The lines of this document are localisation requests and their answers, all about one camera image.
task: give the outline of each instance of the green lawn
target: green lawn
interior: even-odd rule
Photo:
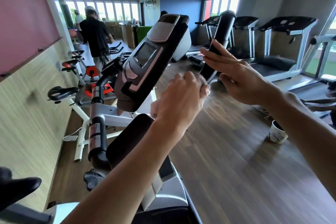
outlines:
[[[306,69],[306,72],[315,74],[318,64],[319,59],[312,59],[308,68]],[[336,62],[327,61],[323,73],[336,76]]]

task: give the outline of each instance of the hand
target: hand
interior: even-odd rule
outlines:
[[[170,129],[184,133],[210,94],[209,86],[205,83],[205,79],[199,74],[176,74],[161,98],[152,103],[150,115]]]
[[[264,105],[272,101],[280,89],[267,81],[245,61],[238,61],[217,40],[212,45],[221,56],[202,48],[204,61],[211,68],[221,72],[220,80],[229,94],[237,101],[248,105]]]

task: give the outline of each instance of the wooden wall panel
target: wooden wall panel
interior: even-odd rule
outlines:
[[[61,72],[69,59],[62,39],[0,83],[0,166],[15,178],[38,176],[42,184],[21,204],[43,210],[71,107],[47,101],[54,86],[75,86],[72,73]]]

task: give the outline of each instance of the wooden floor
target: wooden floor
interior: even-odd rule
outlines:
[[[170,65],[156,94],[176,72],[190,69],[185,61]],[[336,223],[335,201],[296,147],[290,141],[264,141],[270,124],[212,83],[203,110],[169,155],[204,224]],[[80,126],[74,113],[68,133]],[[86,157],[74,163],[74,153],[75,143],[65,142],[50,201],[80,201],[87,195],[83,174],[91,166]]]

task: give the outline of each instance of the person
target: person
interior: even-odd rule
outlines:
[[[79,26],[89,42],[91,56],[100,77],[103,66],[108,61],[106,54],[109,52],[109,46],[106,37],[108,37],[110,44],[114,42],[114,39],[105,23],[98,20],[98,13],[92,6],[85,8],[85,14],[86,20],[79,23]]]
[[[293,93],[268,82],[216,40],[212,44],[221,56],[205,49],[201,52],[210,67],[222,72],[220,79],[228,93],[241,103],[265,107],[336,199],[335,130],[310,112]],[[151,115],[156,118],[143,139],[62,224],[131,223],[165,157],[191,125],[208,94],[209,86],[193,73],[177,74],[161,98],[152,104]]]
[[[85,37],[85,35],[83,34],[83,32],[82,32],[82,29],[81,29],[81,27],[80,27],[80,23],[82,22],[82,21],[84,21],[84,19],[82,18],[82,16],[79,14],[79,11],[78,10],[75,10],[75,15],[76,15],[76,17],[75,17],[75,26],[76,26],[76,28],[78,29],[78,31],[79,31],[79,33],[82,35],[82,37],[83,37],[83,43],[84,44],[87,44],[87,40],[86,40],[86,37]]]

